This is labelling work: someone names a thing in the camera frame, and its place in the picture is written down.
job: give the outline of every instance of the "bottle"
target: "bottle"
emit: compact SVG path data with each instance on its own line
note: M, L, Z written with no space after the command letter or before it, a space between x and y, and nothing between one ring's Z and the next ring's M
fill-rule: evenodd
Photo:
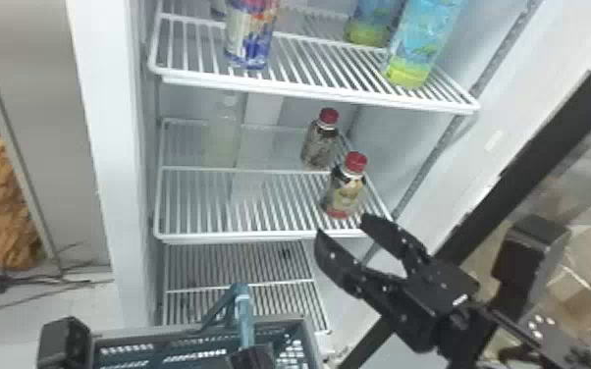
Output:
M339 113L335 109L325 108L321 110L319 118L309 125L300 151L305 168L324 169L330 165L339 135L336 127L338 120Z
M224 21L227 16L226 0L211 0L211 17L216 21Z
M279 0L228 0L224 51L232 67L266 66L278 8Z
M359 0L346 23L344 38L360 45L385 46L402 6L403 0Z
M331 218L345 219L354 214L365 185L364 170L368 160L359 152L350 152L344 164L330 173L321 207Z
M382 73L392 83L417 88L449 38L467 0L409 0L392 37Z
M209 120L204 146L204 164L208 167L234 168L241 146L241 118L238 97L225 91Z

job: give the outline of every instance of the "refrigerator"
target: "refrigerator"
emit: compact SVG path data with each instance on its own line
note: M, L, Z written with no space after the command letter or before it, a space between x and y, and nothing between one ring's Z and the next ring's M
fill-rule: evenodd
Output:
M343 41L356 1L282 3L261 73L227 67L224 24L205 0L66 5L126 325L194 323L244 281L257 314L311 317L324 357L341 359L378 316L317 269L316 231L370 267L403 269L357 217L318 209L329 172L302 168L306 127L321 108L337 109L338 154L369 159L360 210L434 253L591 76L591 4L470 1L432 77L405 90L378 73L385 49ZM225 90L242 103L234 168L204 160L207 120Z

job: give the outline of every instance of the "white wall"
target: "white wall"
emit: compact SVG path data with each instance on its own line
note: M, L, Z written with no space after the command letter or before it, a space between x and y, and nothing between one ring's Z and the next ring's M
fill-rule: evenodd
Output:
M0 0L0 103L61 256L109 262L64 0Z

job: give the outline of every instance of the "beverage can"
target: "beverage can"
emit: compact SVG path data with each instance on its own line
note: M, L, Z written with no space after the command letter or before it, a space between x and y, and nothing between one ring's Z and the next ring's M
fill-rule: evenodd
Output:
M270 54L279 0L229 0L225 56L233 67L263 69Z

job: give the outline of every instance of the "wire shelf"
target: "wire shelf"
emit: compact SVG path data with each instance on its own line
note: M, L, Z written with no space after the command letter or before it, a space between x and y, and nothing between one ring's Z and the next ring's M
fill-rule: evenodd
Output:
M225 289L166 292L164 325L199 323L201 318L225 292ZM311 317L316 332L329 331L313 282L250 286L254 314L304 314Z
M165 286L169 292L313 281L299 241L167 246Z
M329 172L294 169L301 166L302 140L291 129L243 128L243 138L251 140L246 142L246 155L239 157L238 168L190 166L205 161L202 138L197 135L205 127L199 121L163 122L153 231L165 243L315 238L318 229L333 237L364 237L359 229L361 214L391 219L368 177L354 216L337 220L321 210L319 199ZM304 137L304 131L296 131ZM343 136L337 146L338 160L351 151Z
M208 130L208 124L203 121L163 120L163 168L220 167L215 147L207 149ZM242 125L236 166L241 169L305 171L299 157L305 135L306 129ZM344 160L348 152L346 141L340 137L333 151L333 162Z
M154 233L168 244L314 238L319 228L363 237L360 214L389 218L371 183L354 216L328 217L319 208L326 174L182 168L159 176Z
M159 12L166 18L177 16L214 21L210 1L163 0ZM349 16L346 14L283 2L278 12L275 30L344 42L344 27L348 19Z
M197 11L206 2L183 4L160 0L156 8L148 67L164 82L461 115L479 109L437 68L420 88L389 83L380 73L384 49L341 41L344 16L309 8L283 11L286 21L275 33L267 68L233 69L222 50L225 25Z

